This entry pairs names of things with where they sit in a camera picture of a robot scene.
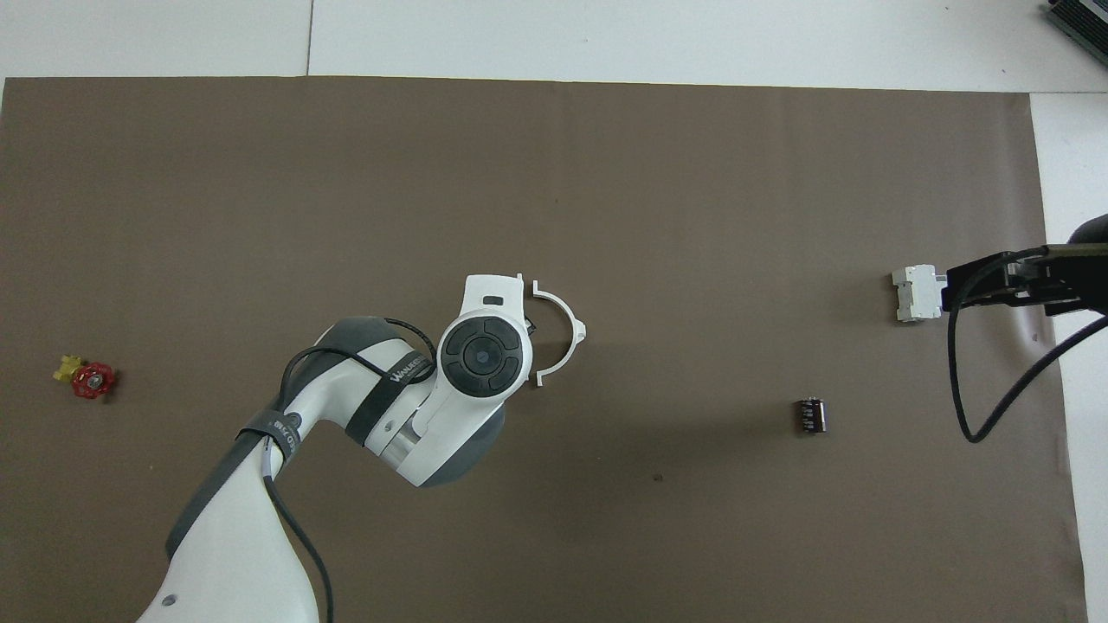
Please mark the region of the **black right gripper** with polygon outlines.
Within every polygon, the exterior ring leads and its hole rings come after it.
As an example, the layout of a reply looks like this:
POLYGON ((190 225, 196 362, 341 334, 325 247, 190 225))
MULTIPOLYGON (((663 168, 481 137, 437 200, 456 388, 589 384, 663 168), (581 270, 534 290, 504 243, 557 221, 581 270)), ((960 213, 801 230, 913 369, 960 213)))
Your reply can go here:
MULTIPOLYGON (((1048 317, 1070 312, 1107 312, 1107 215, 1085 222, 1073 232, 1065 245, 1047 245, 1037 249, 1032 259, 1015 264, 1016 292, 1006 305, 1012 307, 1045 306, 1048 317)), ((966 289, 960 307, 979 305, 991 299, 1004 299, 1012 292, 1008 265, 1015 253, 996 253, 951 267, 945 273, 942 289, 942 312, 953 312, 957 295, 975 273, 998 261, 992 272, 966 289)))

